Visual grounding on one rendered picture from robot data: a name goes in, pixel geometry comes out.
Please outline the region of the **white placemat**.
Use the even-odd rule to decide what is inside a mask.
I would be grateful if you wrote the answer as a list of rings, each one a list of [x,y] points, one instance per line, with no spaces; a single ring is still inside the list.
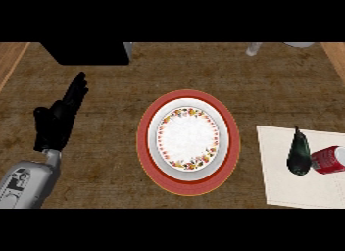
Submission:
[[[266,203],[312,209],[345,209],[345,172],[303,176],[288,171],[287,157],[294,129],[259,125],[256,127]]]

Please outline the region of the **black appliance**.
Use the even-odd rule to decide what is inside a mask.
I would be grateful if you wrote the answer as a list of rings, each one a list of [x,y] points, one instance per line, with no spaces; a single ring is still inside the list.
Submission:
[[[132,42],[42,42],[61,65],[127,65]]]

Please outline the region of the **grey round object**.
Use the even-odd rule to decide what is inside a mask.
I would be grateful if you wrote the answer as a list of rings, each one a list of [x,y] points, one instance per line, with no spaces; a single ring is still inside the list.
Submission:
[[[314,45],[314,42],[284,42],[284,44],[294,48],[308,48]]]

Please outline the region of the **red-rimmed floral plate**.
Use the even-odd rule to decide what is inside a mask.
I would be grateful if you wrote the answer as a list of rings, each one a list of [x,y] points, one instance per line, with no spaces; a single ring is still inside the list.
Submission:
[[[192,89],[164,94],[144,113],[136,149],[147,176],[163,190],[182,196],[213,191],[234,172],[241,151],[223,103]]]

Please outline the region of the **red can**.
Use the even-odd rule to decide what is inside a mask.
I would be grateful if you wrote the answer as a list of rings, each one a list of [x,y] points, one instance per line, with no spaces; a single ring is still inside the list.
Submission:
[[[324,175],[345,172],[345,147],[330,146],[314,152],[311,166]]]

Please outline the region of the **dark green eggplant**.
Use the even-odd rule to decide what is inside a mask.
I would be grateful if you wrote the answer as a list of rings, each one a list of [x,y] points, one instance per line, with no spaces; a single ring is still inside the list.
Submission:
[[[306,136],[296,128],[291,148],[287,158],[287,167],[290,172],[303,176],[311,170],[311,149]]]

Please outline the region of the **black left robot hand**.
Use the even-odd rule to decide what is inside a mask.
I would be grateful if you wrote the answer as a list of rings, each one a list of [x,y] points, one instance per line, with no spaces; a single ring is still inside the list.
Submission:
[[[64,97],[53,102],[49,108],[34,108],[34,151],[42,152],[46,149],[61,151],[64,149],[87,91],[86,74],[79,72]]]

